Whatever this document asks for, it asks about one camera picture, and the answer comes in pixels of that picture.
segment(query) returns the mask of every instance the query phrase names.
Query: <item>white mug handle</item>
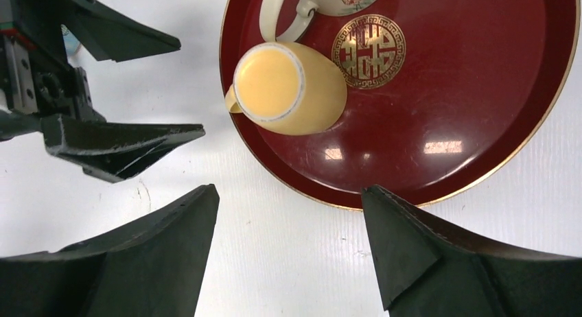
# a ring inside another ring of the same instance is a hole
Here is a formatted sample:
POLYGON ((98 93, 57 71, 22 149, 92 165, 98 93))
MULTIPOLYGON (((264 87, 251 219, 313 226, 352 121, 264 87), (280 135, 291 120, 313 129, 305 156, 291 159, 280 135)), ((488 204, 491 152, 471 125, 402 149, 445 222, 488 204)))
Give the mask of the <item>white mug handle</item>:
POLYGON ((266 42, 294 42, 300 39, 313 19, 313 15, 318 6, 310 0, 299 0, 295 20, 285 32, 275 37, 279 13, 283 7, 284 0, 263 0, 261 12, 259 13, 259 28, 261 35, 266 42))

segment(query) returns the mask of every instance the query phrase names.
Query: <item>mug handle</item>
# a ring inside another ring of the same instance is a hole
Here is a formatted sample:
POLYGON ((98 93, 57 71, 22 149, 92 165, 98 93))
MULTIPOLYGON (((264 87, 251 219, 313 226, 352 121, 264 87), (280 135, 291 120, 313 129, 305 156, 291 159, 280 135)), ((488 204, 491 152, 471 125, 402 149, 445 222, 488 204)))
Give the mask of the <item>mug handle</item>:
POLYGON ((242 113, 242 109, 236 100, 235 89, 233 85, 231 85, 229 91, 226 92, 226 96, 224 96, 224 105, 226 105, 226 109, 230 113, 242 113))
POLYGON ((310 0, 299 0, 297 3, 297 15, 291 26, 279 37, 275 36, 279 13, 284 0, 263 0, 259 14, 259 28, 261 36, 267 42, 281 41, 294 42, 301 38, 313 19, 318 6, 310 0))

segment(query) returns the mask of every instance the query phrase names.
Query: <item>white mug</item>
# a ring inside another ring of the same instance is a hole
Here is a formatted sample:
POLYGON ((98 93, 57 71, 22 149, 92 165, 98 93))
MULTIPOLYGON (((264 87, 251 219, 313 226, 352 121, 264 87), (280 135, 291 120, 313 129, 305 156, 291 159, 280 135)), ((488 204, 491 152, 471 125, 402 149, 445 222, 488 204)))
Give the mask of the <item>white mug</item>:
POLYGON ((259 15, 259 28, 267 42, 297 41, 313 19, 315 11, 328 16, 344 16, 359 12, 376 0, 299 0, 297 15, 291 26, 280 36, 275 37, 277 20, 284 0, 263 0, 259 15))

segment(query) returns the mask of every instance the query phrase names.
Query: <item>white surface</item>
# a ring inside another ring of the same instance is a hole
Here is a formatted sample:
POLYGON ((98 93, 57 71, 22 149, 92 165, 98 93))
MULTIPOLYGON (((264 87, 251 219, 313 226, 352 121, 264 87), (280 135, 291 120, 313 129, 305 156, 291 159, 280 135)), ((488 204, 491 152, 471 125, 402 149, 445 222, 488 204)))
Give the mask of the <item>white surface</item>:
MULTIPOLYGON (((58 250, 215 183, 221 203, 197 316, 387 316, 362 214, 288 189, 238 137, 218 73, 226 0, 100 1, 183 48, 119 64, 82 51, 96 109, 110 121, 200 122, 207 135, 116 185, 48 156, 39 134, 2 143, 0 255, 58 250)), ((533 140, 491 178, 428 210, 504 242, 582 256, 581 78, 578 57, 533 140)))

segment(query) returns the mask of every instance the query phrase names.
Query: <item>white ring on mug base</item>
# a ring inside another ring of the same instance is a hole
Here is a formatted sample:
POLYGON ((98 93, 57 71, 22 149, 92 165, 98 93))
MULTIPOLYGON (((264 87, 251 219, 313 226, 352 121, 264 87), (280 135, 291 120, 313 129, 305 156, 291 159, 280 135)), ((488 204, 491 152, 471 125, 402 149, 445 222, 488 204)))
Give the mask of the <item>white ring on mug base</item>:
POLYGON ((301 64, 301 61, 297 58, 297 56, 290 49, 288 49, 287 47, 284 47, 283 45, 277 44, 277 43, 262 43, 262 44, 259 44, 257 46, 254 46, 253 48, 249 49, 242 56, 240 61, 238 62, 233 77, 234 77, 233 88, 234 88, 234 92, 235 92, 236 101, 240 107, 240 110, 242 110, 242 112, 248 118, 255 120, 255 121, 272 122, 272 121, 278 121, 280 119, 283 119, 284 117, 287 117, 290 113, 292 113, 293 111, 295 111, 295 109, 297 109, 297 106, 303 101, 303 97, 305 95, 305 72, 303 71, 303 65, 301 64), (250 58, 253 54, 257 53, 260 50, 265 50, 265 49, 275 49, 277 51, 283 52, 285 54, 285 56, 289 57, 289 59, 291 61, 293 61, 293 65, 295 66, 295 70, 297 71, 297 78, 299 79, 299 90, 297 91, 297 96, 295 97, 293 104, 291 104, 291 107, 289 107, 289 109, 287 109, 286 111, 284 111, 284 112, 282 112, 279 115, 274 116, 274 117, 260 117, 260 116, 253 115, 252 113, 250 113, 248 111, 247 107, 245 107, 244 102, 239 99, 240 94, 239 94, 238 87, 237 87, 237 77, 238 77, 238 73, 240 72, 240 67, 242 67, 242 65, 246 63, 246 60, 248 58, 250 58))

